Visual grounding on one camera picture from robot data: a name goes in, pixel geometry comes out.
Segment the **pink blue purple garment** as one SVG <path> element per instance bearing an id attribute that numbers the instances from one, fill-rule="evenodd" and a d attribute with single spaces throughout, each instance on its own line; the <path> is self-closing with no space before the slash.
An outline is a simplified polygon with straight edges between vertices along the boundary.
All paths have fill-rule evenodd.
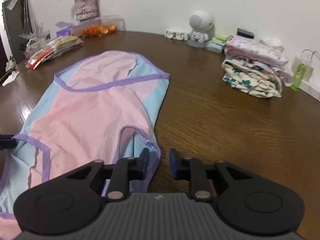
<path id="1" fill-rule="evenodd" d="M 142 55 L 111 50 L 56 73 L 6 155 L 1 239 L 20 234 L 13 212 L 20 194 L 96 159 L 113 164 L 148 148 L 146 178 L 130 184 L 145 192 L 161 157 L 154 127 L 169 79 Z"/>

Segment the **folded floral clothes stack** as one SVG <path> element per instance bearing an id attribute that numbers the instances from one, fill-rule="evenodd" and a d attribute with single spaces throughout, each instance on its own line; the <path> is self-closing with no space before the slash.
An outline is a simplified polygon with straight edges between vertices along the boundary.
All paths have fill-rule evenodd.
<path id="1" fill-rule="evenodd" d="M 280 98 L 283 86 L 292 85 L 288 59 L 281 49 L 234 35 L 224 47 L 223 82 L 256 98 Z"/>

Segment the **desk clutter cups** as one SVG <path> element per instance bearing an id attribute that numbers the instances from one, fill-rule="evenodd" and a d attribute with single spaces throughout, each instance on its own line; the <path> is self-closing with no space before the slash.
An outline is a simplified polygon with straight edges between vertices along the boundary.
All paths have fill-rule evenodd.
<path id="1" fill-rule="evenodd" d="M 27 40 L 24 53 L 30 54 L 41 50 L 49 40 L 51 40 L 50 31 L 43 30 L 43 23 L 35 21 L 35 33 L 22 33 L 18 35 L 20 38 Z"/>

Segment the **snack packets pile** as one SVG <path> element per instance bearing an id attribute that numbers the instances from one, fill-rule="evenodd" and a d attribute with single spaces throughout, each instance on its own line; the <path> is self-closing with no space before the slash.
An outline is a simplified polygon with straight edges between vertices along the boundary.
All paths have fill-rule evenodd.
<path id="1" fill-rule="evenodd" d="M 43 48 L 33 53 L 25 63 L 25 67 L 35 70 L 40 64 L 54 59 L 80 45 L 83 40 L 76 36 L 60 36 L 44 45 Z"/>

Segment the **purple plastic box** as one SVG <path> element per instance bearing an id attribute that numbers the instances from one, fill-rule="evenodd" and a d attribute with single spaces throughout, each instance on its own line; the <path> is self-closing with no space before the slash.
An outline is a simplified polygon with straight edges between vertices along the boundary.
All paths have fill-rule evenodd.
<path id="1" fill-rule="evenodd" d="M 59 30 L 56 32 L 56 36 L 60 37 L 71 35 L 71 30 L 73 29 L 75 24 L 68 22 L 57 22 L 55 26 L 59 28 Z"/>

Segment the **dark cabinet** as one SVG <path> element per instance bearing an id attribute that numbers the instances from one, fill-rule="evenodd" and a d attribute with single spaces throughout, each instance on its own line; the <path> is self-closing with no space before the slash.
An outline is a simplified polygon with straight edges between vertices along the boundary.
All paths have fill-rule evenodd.
<path id="1" fill-rule="evenodd" d="M 23 34 L 32 33 L 28 0 L 4 0 L 2 3 L 4 29 L 16 63 L 25 60 L 29 40 Z"/>

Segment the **green spray bottle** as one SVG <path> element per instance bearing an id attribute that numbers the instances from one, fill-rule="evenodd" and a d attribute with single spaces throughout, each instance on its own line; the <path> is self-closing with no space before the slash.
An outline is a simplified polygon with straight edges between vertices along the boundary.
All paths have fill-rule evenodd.
<path id="1" fill-rule="evenodd" d="M 292 85 L 291 85 L 292 90 L 294 91 L 299 90 L 307 68 L 308 68 L 307 65 L 305 65 L 304 63 L 298 64 L 296 72 L 294 73 L 293 79 L 292 79 Z"/>

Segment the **clear box orange snacks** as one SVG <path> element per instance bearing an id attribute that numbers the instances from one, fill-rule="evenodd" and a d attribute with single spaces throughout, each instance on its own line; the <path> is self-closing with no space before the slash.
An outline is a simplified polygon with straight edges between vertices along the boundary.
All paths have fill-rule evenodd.
<path id="1" fill-rule="evenodd" d="M 119 15 L 108 15 L 79 22 L 79 24 L 71 30 L 71 35 L 77 37 L 106 36 L 118 30 L 126 30 L 125 20 Z"/>

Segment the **purple knitted vase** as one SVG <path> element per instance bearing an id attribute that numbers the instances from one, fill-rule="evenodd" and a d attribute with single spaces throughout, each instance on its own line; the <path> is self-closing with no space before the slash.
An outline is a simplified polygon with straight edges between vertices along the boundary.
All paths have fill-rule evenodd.
<path id="1" fill-rule="evenodd" d="M 76 20 L 81 22 L 98 15 L 96 0 L 75 0 Z"/>

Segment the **green tissue packs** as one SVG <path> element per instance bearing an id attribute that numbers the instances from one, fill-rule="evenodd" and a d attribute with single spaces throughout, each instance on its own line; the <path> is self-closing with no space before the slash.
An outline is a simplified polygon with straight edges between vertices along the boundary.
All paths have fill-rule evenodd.
<path id="1" fill-rule="evenodd" d="M 216 35 L 206 43 L 206 49 L 222 54 L 224 51 L 227 37 Z"/>

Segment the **white power strip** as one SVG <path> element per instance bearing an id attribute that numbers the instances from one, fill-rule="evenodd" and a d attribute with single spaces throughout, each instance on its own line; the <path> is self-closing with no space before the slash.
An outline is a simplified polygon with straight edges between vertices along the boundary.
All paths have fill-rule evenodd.
<path id="1" fill-rule="evenodd" d="M 167 29 L 165 32 L 165 37 L 176 41 L 187 41 L 189 40 L 189 34 L 181 31 L 172 31 Z"/>

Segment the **white astronaut robot figure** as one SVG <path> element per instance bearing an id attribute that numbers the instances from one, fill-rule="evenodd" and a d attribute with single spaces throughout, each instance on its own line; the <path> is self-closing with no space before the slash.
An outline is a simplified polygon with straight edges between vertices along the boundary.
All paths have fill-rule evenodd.
<path id="1" fill-rule="evenodd" d="M 189 34 L 187 45 L 196 48 L 205 48 L 209 41 L 208 31 L 213 27 L 213 17 L 204 10 L 196 10 L 189 18 L 192 32 Z"/>

